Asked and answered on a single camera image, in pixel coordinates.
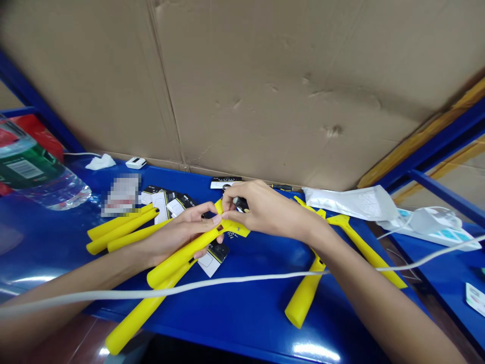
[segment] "water bottle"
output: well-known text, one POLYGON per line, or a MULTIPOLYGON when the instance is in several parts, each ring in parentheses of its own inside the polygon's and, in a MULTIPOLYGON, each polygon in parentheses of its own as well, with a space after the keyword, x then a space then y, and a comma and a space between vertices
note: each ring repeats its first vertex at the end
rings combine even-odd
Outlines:
POLYGON ((0 119, 0 182, 56 211, 79 206, 91 196, 78 176, 8 119, 0 119))

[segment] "hand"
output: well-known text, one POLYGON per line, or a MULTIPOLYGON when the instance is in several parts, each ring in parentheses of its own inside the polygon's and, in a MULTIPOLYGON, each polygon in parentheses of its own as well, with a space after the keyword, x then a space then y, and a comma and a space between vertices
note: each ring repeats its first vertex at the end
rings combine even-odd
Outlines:
POLYGON ((303 242, 306 242, 311 229, 326 224, 320 216, 279 194, 261 180, 234 183, 227 188, 222 208, 222 218, 240 222, 249 230, 303 242), (236 196, 247 200, 249 212, 235 211, 232 199, 236 196))
MULTIPOLYGON (((214 204, 206 202, 186 209, 156 233, 136 243, 136 247, 148 257, 147 268, 154 267, 202 233, 215 228, 220 222, 221 215, 217 214, 214 204), (214 212, 216 216, 212 219, 203 219, 201 215, 207 211, 214 212)), ((220 235, 217 242, 221 244, 223 239, 224 235, 220 235)), ((201 258, 206 253, 207 247, 196 252, 194 258, 201 258)))

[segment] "white charger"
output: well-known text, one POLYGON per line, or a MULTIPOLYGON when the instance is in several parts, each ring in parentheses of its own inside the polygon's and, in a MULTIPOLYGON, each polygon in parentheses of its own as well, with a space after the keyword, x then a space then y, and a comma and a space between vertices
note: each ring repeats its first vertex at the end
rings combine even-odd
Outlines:
POLYGON ((128 168, 131 169, 140 169, 142 168, 147 161, 144 158, 138 158, 138 157, 133 157, 129 161, 127 161, 125 164, 128 168))

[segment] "plastic bag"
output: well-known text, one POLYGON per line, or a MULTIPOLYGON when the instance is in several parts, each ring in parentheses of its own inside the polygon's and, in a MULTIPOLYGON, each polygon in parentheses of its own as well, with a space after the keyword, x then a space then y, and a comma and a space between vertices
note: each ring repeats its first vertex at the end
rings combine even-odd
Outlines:
POLYGON ((393 220, 398 209, 380 185, 360 190, 335 192, 303 187, 307 205, 367 221, 393 220))

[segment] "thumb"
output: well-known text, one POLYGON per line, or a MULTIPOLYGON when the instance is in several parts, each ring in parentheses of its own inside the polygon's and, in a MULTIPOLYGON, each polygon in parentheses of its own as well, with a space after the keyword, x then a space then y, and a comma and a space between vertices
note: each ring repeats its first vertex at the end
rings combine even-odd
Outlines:
POLYGON ((247 221, 248 219, 248 216, 249 214, 247 213, 242 213, 242 212, 239 212, 239 211, 235 211, 235 210, 230 210, 230 211, 226 211, 222 214, 222 218, 225 219, 225 220, 232 220, 232 221, 235 221, 235 222, 239 222, 243 225, 246 225, 245 222, 247 221))
POLYGON ((205 233, 221 223, 222 216, 215 215, 211 219, 202 219, 200 222, 189 222, 190 224, 190 233, 197 234, 197 233, 205 233))

